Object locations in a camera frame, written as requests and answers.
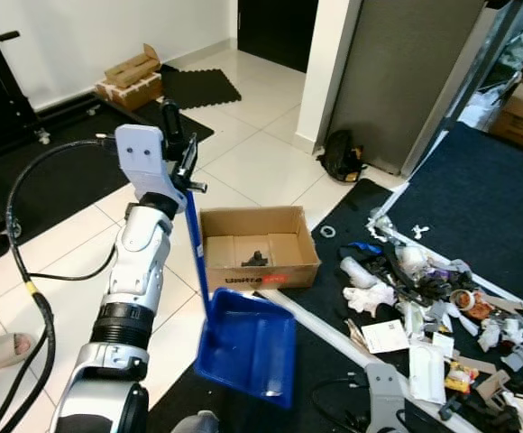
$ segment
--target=small white ring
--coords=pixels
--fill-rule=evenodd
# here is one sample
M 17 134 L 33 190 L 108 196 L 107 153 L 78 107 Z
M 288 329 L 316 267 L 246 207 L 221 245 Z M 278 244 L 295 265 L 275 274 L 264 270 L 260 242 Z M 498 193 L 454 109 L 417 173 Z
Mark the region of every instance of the small white ring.
M 322 226 L 322 228 L 319 229 L 319 234 L 329 239 L 335 236 L 335 229 L 332 226 Z

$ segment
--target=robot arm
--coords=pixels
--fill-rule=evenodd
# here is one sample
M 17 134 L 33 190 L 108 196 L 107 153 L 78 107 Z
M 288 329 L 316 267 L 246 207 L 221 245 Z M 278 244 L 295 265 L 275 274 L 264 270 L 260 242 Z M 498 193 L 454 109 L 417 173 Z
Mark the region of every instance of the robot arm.
M 147 373 L 172 220 L 185 209 L 188 190 L 206 191 L 206 185 L 190 180 L 196 136 L 185 141 L 176 106 L 166 104 L 164 111 L 174 165 L 170 174 L 162 158 L 161 130 L 126 124 L 115 131 L 121 168 L 140 202 L 129 206 L 127 224 L 116 237 L 117 259 L 91 337 L 79 351 L 50 432 L 145 432 L 149 399 L 139 381 Z M 166 115 L 173 115 L 175 131 Z

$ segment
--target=beige sandal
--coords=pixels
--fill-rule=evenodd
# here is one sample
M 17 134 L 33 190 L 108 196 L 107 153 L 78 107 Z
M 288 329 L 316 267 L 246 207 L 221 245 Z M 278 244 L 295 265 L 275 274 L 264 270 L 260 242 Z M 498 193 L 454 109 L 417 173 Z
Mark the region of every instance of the beige sandal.
M 24 336 L 29 340 L 29 349 L 22 354 L 15 353 L 15 336 Z M 0 336 L 0 368 L 20 363 L 32 352 L 35 340 L 29 334 L 5 334 Z

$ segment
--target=blue dustpan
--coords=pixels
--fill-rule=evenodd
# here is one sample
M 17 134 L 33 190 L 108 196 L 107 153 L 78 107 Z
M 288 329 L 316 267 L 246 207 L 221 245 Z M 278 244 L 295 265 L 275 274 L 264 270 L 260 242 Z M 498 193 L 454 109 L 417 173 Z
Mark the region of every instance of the blue dustpan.
M 189 192 L 186 217 L 206 309 L 196 372 L 214 382 L 283 408 L 291 406 L 296 319 L 282 307 L 220 288 L 211 302 L 206 265 Z

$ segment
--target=crumpled paper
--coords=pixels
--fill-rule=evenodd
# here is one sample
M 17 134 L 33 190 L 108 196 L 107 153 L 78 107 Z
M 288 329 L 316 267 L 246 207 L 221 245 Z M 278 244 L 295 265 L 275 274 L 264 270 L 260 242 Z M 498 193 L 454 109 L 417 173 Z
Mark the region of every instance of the crumpled paper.
M 373 318 L 376 318 L 378 305 L 383 303 L 393 306 L 396 302 L 394 289 L 383 281 L 378 281 L 366 290 L 346 287 L 343 294 L 348 301 L 348 307 L 355 309 L 358 313 L 368 311 Z

